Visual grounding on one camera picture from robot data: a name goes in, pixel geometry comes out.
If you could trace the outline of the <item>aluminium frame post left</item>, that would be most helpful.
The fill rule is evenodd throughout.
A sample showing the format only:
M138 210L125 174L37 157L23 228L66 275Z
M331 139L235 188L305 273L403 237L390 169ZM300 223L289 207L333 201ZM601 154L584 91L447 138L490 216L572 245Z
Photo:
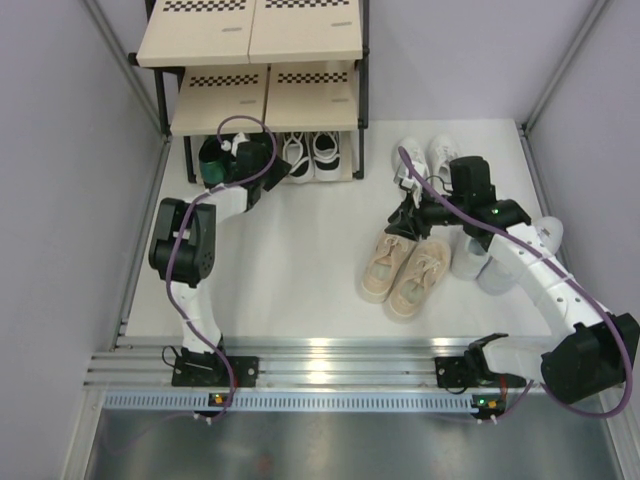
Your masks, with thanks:
M124 45L103 7L96 0L80 0L79 3L89 16L104 45L115 61L116 66L124 76L126 83L133 91L134 97L150 121L157 129L160 129L159 114L154 107L151 97L144 87L143 82L134 71L134 67L129 63Z

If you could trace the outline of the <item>beige lace sneaker left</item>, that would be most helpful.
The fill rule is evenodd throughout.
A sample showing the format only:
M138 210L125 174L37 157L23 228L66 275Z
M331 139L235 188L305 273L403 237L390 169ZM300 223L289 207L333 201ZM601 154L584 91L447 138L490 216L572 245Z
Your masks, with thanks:
M379 304L388 298L398 272L416 245L416 241L400 235L380 234L361 281L365 300Z

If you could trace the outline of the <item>white leather sneaker left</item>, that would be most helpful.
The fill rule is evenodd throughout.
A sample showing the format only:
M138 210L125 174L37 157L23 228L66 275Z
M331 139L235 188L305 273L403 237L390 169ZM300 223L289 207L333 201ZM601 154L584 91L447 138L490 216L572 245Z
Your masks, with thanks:
M489 262L489 254L480 243L462 232L451 261L451 272L461 280L475 280Z

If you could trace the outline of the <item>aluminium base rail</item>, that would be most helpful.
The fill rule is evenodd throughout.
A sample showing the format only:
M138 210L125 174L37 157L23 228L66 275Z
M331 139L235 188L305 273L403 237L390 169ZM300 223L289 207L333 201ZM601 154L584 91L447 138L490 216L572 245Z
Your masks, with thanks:
M522 402L539 382L467 383L467 338L231 338L236 386L176 386L169 337L121 337L92 355L83 381L111 409L229 412L435 413L473 418Z

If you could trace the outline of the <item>white grey sneaker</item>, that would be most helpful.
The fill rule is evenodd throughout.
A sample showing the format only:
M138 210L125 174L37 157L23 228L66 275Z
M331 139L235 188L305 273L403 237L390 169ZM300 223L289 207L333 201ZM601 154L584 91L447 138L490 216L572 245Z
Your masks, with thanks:
M440 134L434 137L427 148L427 159L433 174L440 174L450 170L450 163L461 157L461 149L448 135Z
M411 160L411 163L413 164L414 169L423 178L427 178L430 175L430 169L425 157L425 153L421 148L421 145L419 144L419 142L415 138L410 136L400 140L396 147L395 157L393 161L394 169L396 170L398 166L404 164L399 153L400 148L403 148L406 151L406 153L409 155L409 158Z

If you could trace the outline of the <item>aluminium frame post right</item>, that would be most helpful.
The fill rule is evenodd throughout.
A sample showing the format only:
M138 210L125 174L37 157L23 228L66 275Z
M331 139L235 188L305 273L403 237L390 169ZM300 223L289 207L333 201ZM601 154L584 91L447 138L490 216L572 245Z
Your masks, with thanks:
M573 65L586 47L591 36L614 4L615 2L612 0L596 0L590 3L586 14L580 20L575 33L572 35L571 41L552 69L549 78L544 83L544 87L533 103L525 121L520 125L522 137L528 138L530 136L558 89L570 73Z

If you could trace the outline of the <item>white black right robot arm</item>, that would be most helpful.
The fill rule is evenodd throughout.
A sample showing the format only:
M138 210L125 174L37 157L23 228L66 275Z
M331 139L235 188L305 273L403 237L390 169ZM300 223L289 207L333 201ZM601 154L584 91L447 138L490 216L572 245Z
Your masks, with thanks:
M453 160L451 190L441 195L405 148L397 153L395 181L406 197L390 216L388 232L418 240L435 226L461 226L514 277L550 331L524 338L494 333L472 342L465 352L470 379L482 386L502 375L538 382L567 409L622 385L623 396L610 413L622 411L633 390L638 322L630 314L614 315L595 300L543 244L523 208L497 198L485 159Z

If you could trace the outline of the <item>white leather sneaker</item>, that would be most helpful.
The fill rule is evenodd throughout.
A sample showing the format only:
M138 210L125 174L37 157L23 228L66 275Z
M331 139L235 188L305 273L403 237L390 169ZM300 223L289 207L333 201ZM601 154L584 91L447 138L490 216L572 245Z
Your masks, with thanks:
M480 243L462 232L451 261L451 272L461 280L475 280L489 262L489 254Z
M556 254L564 235L564 226L561 220L546 216L534 221L533 226L536 228L543 246L552 254ZM515 277L493 257L485 265L476 281L485 293L493 296L503 295L516 285Z

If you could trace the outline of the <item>beige lace sneaker right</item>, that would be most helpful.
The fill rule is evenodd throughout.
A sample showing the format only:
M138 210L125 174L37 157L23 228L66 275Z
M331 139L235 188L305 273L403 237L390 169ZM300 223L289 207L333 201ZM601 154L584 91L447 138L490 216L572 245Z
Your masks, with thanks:
M451 255L449 242L441 237L416 245L387 300L392 318L407 323L415 317L449 271Z

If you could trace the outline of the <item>black beige shoe shelf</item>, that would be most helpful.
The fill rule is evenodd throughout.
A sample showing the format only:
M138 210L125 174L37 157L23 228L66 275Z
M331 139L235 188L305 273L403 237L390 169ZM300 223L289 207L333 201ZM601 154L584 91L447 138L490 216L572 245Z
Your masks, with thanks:
M303 132L340 155L336 176L361 180L369 126L367 1L148 1L130 64L154 74L162 134L183 141L186 179L199 180L192 140L216 132Z

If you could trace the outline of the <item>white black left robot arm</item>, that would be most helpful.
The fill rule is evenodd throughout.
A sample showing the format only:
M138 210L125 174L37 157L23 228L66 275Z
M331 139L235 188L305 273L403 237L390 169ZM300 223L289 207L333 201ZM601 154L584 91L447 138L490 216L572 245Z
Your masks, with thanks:
M224 221L250 211L290 170L266 133L208 138L199 152L202 192L160 201L148 252L178 313L182 345L171 362L176 387L237 386L214 318L210 275Z

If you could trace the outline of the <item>aluminium frame post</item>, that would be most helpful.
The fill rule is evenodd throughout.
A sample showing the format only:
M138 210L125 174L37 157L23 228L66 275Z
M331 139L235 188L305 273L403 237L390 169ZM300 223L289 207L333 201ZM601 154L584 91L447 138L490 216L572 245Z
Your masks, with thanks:
M89 16L104 45L115 61L116 66L124 76L126 83L133 91L134 97L150 121L157 129L160 129L159 114L154 107L151 97L144 87L143 82L134 71L134 67L129 63L124 45L103 7L96 0L80 0L79 3Z
M575 33L572 35L571 41L552 69L549 78L544 83L544 87L533 103L525 121L520 125L522 137L528 138L530 136L558 89L570 73L573 65L586 47L591 36L614 4L615 2L612 0L596 0L590 3L586 14L580 20Z

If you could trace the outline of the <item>white grey sneaker right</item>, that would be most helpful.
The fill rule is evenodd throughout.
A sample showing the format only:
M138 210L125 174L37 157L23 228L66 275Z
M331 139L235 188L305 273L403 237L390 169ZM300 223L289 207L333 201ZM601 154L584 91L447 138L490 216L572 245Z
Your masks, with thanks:
M434 137L427 148L427 159L433 174L440 174L450 170L450 163L461 157L461 149L448 135L440 134Z

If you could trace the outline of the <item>white leather sneaker right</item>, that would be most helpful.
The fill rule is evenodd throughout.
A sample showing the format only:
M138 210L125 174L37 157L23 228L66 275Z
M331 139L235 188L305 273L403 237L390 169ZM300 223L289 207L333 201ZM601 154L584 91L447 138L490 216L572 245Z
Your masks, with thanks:
M556 254L564 235L564 226L561 220L546 216L534 221L533 226L536 228L543 246L552 254ZM515 277L493 257L485 265L476 281L485 293L493 296L503 295L516 285Z

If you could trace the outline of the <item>beige lace sneaker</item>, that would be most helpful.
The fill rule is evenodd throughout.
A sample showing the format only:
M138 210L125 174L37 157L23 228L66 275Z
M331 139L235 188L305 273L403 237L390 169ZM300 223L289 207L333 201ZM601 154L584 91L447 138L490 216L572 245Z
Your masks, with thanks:
M449 242L441 237L416 245L387 300L392 318L407 323L415 317L449 271L451 255Z
M361 281L365 300L379 304L388 298L398 272L416 245L416 241L400 235L380 234Z

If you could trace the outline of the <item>black white sneaker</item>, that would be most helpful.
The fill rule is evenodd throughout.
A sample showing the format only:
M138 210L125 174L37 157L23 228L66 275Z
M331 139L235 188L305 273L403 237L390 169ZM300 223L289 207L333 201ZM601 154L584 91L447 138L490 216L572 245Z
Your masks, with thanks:
M311 137L315 177L333 182L341 178L340 136L338 132L316 132Z
M282 139L282 159L291 165L289 179L296 184L309 182L314 176L314 163L308 134L288 132Z

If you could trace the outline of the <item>white grey sneaker left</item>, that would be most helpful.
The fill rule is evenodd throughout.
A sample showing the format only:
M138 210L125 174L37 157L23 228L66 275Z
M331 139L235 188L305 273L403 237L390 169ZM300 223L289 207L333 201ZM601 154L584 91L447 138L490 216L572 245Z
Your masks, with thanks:
M430 169L425 157L425 153L421 148L421 145L419 144L419 142L415 138L410 136L400 140L396 147L395 157L393 161L394 169L396 170L398 166L404 164L399 153L400 148L403 148L406 151L406 153L409 155L409 158L411 160L411 163L413 164L414 169L423 178L427 178L430 175Z

